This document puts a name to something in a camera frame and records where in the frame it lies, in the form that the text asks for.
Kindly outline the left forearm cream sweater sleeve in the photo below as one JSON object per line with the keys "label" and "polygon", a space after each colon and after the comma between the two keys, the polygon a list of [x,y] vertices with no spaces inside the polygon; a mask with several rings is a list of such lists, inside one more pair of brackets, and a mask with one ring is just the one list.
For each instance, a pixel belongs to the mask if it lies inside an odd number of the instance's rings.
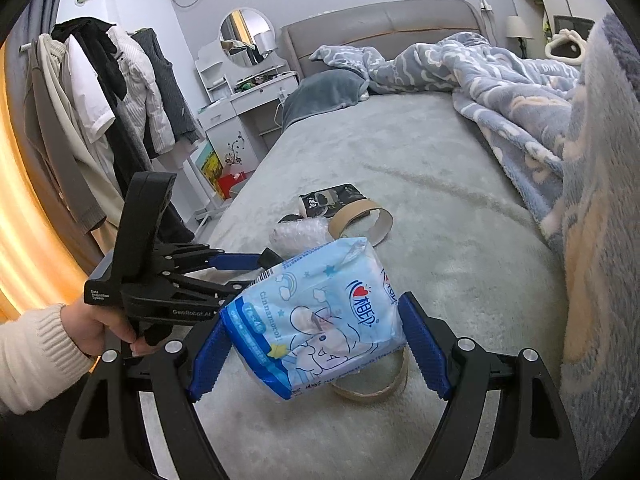
{"label": "left forearm cream sweater sleeve", "polygon": [[75,385],[94,363],[68,336],[59,304],[0,327],[1,405],[23,415]]}

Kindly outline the left hand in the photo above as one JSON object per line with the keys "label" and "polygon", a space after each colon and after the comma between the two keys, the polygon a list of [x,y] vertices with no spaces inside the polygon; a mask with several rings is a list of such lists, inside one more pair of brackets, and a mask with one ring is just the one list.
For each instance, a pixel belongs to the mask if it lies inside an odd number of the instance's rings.
{"label": "left hand", "polygon": [[92,306],[78,298],[61,308],[60,319],[66,334],[87,356],[98,356],[104,351],[107,332],[129,344],[134,356],[147,356],[156,350],[137,336],[122,310]]}

